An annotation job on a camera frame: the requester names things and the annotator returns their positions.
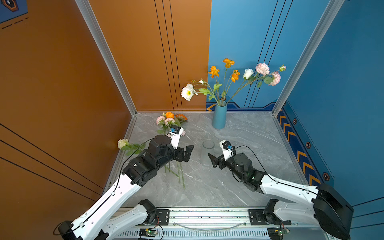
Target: gray marble tabletop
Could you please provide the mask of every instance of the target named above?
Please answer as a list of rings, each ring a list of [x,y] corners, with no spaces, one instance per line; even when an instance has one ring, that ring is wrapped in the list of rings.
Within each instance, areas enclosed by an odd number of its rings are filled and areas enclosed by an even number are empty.
[[[159,127],[156,118],[160,113],[139,113],[131,143],[142,143],[157,135]],[[188,122],[182,124],[186,134],[180,138],[179,146],[195,145],[190,161],[183,162],[185,189],[182,179],[164,168],[144,187],[135,193],[123,207],[133,207],[142,199],[149,199],[157,207],[200,207],[200,206],[265,206],[272,196],[251,192],[243,183],[237,182],[227,168],[213,168],[209,158],[203,156],[202,143],[209,139],[215,147],[213,155],[221,155],[218,143],[228,140],[233,146],[247,145],[258,156],[265,170],[278,178],[302,183],[281,139],[272,114],[265,112],[227,113],[223,129],[212,127],[212,113],[185,113]],[[254,155],[245,147],[244,152],[253,162],[253,167],[263,170]],[[171,169],[177,173],[176,161]]]

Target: yellow arrow marking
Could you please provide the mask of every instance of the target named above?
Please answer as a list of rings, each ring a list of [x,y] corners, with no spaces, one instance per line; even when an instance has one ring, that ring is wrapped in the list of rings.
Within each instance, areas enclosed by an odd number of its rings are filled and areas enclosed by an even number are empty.
[[[281,125],[281,119],[286,118],[286,116],[280,116],[280,125]]]
[[[312,167],[311,165],[309,165],[309,164],[306,163],[306,162],[303,162],[303,173],[304,173],[304,175],[305,175],[305,167],[309,167],[310,169],[313,170],[313,167]]]
[[[288,142],[289,142],[289,136],[291,136],[291,135],[296,136],[296,134],[295,134],[294,132],[290,132],[290,131],[288,131],[288,136],[287,136],[287,138],[288,138]]]
[[[305,153],[300,152],[300,151],[297,151],[297,161],[298,161],[298,162],[300,162],[300,160],[299,160],[299,159],[300,159],[300,155],[301,155],[301,156],[304,156],[304,157],[307,157],[307,155],[306,155]]]
[[[213,106],[215,106],[215,105],[216,105],[216,104],[212,104],[209,108],[207,108],[207,110],[212,112],[211,108],[212,108]]]
[[[288,123],[284,123],[283,126],[284,126],[283,131],[284,131],[284,133],[285,133],[285,127],[290,127],[291,125],[289,125]]]
[[[319,184],[321,184],[321,182],[320,182],[319,179],[315,178],[314,176],[312,176],[312,175],[310,174],[310,185],[312,185],[312,180],[315,180],[316,182],[318,182]]]

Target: vase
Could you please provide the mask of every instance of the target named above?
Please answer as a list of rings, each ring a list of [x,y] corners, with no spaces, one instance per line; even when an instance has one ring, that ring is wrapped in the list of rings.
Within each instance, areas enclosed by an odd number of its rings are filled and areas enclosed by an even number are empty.
[[[212,119],[212,126],[216,129],[222,129],[225,127],[225,120],[227,118],[227,103],[225,106],[220,106],[216,103],[214,118]]]

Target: pink flower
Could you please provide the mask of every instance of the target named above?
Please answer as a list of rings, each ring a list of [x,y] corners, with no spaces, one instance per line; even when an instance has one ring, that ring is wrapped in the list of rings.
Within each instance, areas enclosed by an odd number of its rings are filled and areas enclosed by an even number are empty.
[[[281,76],[278,72],[273,72],[272,75],[273,75],[273,81],[268,85],[275,86],[280,82]]]
[[[156,124],[159,125],[161,121],[164,121],[166,118],[164,116],[160,116],[156,119]]]
[[[167,119],[164,121],[164,124],[165,124],[165,125],[168,125],[169,123],[174,124],[174,123],[175,123],[175,119],[173,119],[173,118],[167,118]]]
[[[263,76],[269,74],[269,67],[265,63],[259,63],[256,66],[256,72],[261,73]]]

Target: flower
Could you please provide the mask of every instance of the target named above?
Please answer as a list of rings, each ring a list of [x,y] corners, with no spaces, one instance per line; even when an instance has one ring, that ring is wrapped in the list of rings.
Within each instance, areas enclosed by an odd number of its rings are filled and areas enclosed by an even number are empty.
[[[269,67],[265,63],[259,63],[256,66],[256,72],[261,73],[262,75],[265,76],[265,75],[269,74]]]
[[[156,119],[156,124],[157,125],[160,125],[160,123],[162,122],[162,121],[164,121],[166,118],[164,117],[164,116],[160,116],[160,117],[158,117],[157,119]]]
[[[188,83],[186,87],[181,91],[181,96],[184,97],[187,101],[190,101],[193,97],[193,94],[197,95],[197,92],[193,89],[193,85]]]
[[[215,75],[216,75],[217,77],[219,77],[219,75],[218,75],[219,72],[220,72],[219,69],[216,69],[215,66],[212,66],[212,67],[211,67],[211,71],[208,72],[208,73],[209,73],[209,74],[212,74],[212,75],[211,75],[211,78],[213,78]]]
[[[120,139],[118,141],[118,148],[121,149],[122,147],[127,146],[128,144],[128,139]]]
[[[272,75],[273,75],[273,81],[268,85],[275,86],[280,82],[281,76],[278,72],[273,72]]]
[[[226,59],[223,60],[223,63],[225,63],[225,67],[226,68],[230,68],[231,65],[235,64],[235,61],[231,61],[228,58],[226,58]]]
[[[248,79],[248,78],[250,78],[251,76],[252,76],[252,74],[253,74],[253,70],[252,69],[246,69],[246,70],[244,70],[245,71],[245,73],[244,73],[244,75],[243,75],[243,78],[245,78],[245,79]]]
[[[188,121],[188,118],[184,114],[176,114],[175,118],[178,119],[180,123]]]
[[[165,121],[164,121],[164,124],[165,125],[168,125],[168,124],[174,124],[175,123],[175,120],[173,118],[167,118]]]
[[[232,82],[235,82],[236,80],[239,80],[239,76],[236,73],[234,73],[231,76],[231,80],[232,80]]]
[[[171,112],[167,112],[167,113],[166,113],[166,117],[167,117],[167,118],[174,118],[175,116],[173,115],[173,113],[171,113]]]

